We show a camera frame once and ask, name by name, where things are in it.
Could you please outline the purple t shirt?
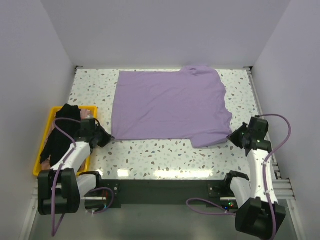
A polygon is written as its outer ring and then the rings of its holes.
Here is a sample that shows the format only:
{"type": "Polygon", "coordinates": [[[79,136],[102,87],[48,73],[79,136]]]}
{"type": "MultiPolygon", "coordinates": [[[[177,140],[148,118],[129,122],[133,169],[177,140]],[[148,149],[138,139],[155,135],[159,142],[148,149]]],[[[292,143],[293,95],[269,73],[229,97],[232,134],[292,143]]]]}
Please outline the purple t shirt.
{"type": "Polygon", "coordinates": [[[194,148],[226,141],[232,114],[226,87],[208,66],[179,71],[121,71],[111,133],[121,141],[188,139],[194,148]]]}

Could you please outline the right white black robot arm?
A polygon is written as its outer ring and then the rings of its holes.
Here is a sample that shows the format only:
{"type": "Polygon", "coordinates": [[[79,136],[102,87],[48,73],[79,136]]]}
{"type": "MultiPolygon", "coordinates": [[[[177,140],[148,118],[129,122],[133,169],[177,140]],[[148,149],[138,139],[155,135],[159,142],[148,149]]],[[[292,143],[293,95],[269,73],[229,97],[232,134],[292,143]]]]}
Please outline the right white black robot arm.
{"type": "Polygon", "coordinates": [[[256,115],[227,137],[245,151],[250,174],[230,171],[222,185],[223,192],[236,199],[236,230],[261,240],[274,239],[286,217],[273,187],[270,158],[275,150],[266,140],[268,130],[268,121],[256,115]]]}

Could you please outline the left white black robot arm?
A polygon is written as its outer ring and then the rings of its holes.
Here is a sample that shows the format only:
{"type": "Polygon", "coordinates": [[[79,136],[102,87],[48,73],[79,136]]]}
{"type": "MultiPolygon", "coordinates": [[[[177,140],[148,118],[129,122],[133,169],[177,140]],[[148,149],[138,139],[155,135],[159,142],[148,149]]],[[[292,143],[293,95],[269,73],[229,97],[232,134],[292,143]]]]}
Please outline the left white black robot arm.
{"type": "Polygon", "coordinates": [[[40,215],[73,214],[87,194],[99,196],[107,191],[97,171],[78,173],[81,165],[96,147],[103,148],[114,138],[106,132],[96,118],[76,122],[79,129],[74,135],[55,125],[55,129],[71,143],[66,153],[49,170],[42,170],[37,177],[38,212],[40,215]]]}

